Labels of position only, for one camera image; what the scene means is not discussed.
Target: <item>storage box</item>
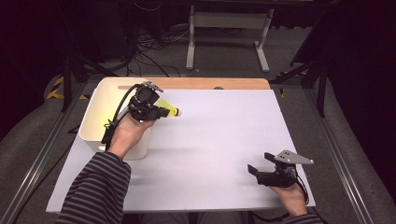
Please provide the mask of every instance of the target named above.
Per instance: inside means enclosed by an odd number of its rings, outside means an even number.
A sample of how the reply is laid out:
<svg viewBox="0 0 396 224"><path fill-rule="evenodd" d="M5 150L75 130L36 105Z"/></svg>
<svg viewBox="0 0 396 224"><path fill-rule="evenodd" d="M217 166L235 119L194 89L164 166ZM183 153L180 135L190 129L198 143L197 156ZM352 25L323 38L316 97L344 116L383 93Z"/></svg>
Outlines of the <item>storage box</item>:
<svg viewBox="0 0 396 224"><path fill-rule="evenodd" d="M105 150L105 145L101 144L106 130L105 124L109 123L109 119L113 120L114 113L125 92L134 84L141 84L144 81L146 79L142 77L106 77L98 84L79 130L80 137L88 143L92 150ZM121 110L128 105L134 93L135 90L129 94ZM146 155L149 147L150 132L151 128L148 128L140 142L129 150L124 158L126 161L140 160Z"/></svg>

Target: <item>striped sleeve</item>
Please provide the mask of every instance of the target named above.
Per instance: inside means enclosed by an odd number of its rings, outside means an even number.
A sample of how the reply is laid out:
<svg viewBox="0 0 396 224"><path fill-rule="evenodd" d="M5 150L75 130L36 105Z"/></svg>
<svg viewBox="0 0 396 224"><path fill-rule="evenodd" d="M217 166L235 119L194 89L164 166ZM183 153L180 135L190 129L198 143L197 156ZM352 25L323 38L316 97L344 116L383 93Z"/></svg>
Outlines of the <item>striped sleeve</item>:
<svg viewBox="0 0 396 224"><path fill-rule="evenodd" d="M285 222L285 224L323 224L316 214L308 214L300 217L294 217Z"/></svg>
<svg viewBox="0 0 396 224"><path fill-rule="evenodd" d="M96 153L67 192L56 223L121 223L131 167L112 153Z"/></svg>

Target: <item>white tabletop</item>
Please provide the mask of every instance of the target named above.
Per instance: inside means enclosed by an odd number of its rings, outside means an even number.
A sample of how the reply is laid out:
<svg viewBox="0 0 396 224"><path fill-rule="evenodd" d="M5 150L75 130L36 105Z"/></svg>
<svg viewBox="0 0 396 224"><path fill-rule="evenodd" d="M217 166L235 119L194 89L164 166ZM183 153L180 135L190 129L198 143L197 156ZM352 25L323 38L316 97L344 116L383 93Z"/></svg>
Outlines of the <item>white tabletop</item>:
<svg viewBox="0 0 396 224"><path fill-rule="evenodd" d="M182 110L151 130L148 154L132 167L126 212L256 210L281 207L258 185L248 164L273 172L264 158L295 152L273 91L165 90L161 97ZM78 136L49 199L47 212L60 212L74 178L94 152ZM297 170L315 206L301 165Z"/></svg>

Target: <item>yellow object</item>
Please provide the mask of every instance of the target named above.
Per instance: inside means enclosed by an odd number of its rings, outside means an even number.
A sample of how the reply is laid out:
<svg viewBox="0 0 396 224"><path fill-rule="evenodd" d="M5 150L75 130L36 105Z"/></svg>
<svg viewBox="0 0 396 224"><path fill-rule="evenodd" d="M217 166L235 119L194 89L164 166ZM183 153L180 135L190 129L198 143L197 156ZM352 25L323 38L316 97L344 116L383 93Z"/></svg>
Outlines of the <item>yellow object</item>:
<svg viewBox="0 0 396 224"><path fill-rule="evenodd" d="M169 114L168 114L167 118L173 117L173 116L178 117L181 115L181 111L178 108L172 106L171 104L169 104L169 102L167 102L164 99L159 99L157 101L157 103L155 103L155 105L158 107L163 107L163 108L166 108L169 110Z"/></svg>

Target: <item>gray floor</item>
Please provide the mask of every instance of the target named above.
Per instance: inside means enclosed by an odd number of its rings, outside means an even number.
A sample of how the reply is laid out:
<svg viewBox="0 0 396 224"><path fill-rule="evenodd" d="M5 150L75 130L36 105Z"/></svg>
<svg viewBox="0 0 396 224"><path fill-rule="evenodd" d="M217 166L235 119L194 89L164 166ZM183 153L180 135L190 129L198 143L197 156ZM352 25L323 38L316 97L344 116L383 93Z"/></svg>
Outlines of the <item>gray floor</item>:
<svg viewBox="0 0 396 224"><path fill-rule="evenodd" d="M268 59L271 72L264 74L261 71L257 55L252 47L256 36L255 31L243 31L239 35L226 35L219 30L202 31L197 36L194 69L185 70L188 42L184 36L179 41L165 49L150 50L147 55L158 64L172 65L178 69L183 77L264 77L273 79L282 71L289 71L289 62L297 49L307 36L309 29L271 29L264 45L264 52ZM145 76L162 76L161 70L154 66L138 66L131 63L130 68L135 73ZM178 76L173 68L165 68L172 77ZM126 71L117 71L125 75ZM54 79L49 83L48 89L53 85ZM85 86L84 94L91 94L93 88L99 82L101 76L92 76ZM337 169L337 161L332 159L331 146L327 136L322 132L319 125L316 110L311 108L310 92L302 90L292 80L284 88L284 97L279 93L279 86L272 86L279 101L285 121L290 130L290 135L297 151L306 157L313 159L316 164L306 166L309 177L309 185L313 191L317 203L318 212L329 223L362 223L356 213L353 198L346 190L347 183L340 177ZM0 143L0 216L8 209L18 192L19 186L41 148L46 145L47 137L52 134L56 120L61 115L63 101L48 99L37 110L24 118ZM38 180L46 174L67 145L74 139L70 129L81 123L88 100L78 100L73 106L64 127L60 130L54 147L50 149L49 158ZM359 191L358 196L364 202L372 220L367 223L396 223L396 207L386 191L381 180L378 178L370 162L365 157L353 132L350 130L342 110L337 104L332 92L331 83L328 83L325 100L326 119L332 131L333 138L344 158L352 180ZM62 170L64 159L49 174L42 185L35 192L29 203L21 212L17 223L52 223L56 219L55 214L45 212L47 202L53 190L56 178ZM283 215L283 209L256 211L263 217L276 217Z"/></svg>

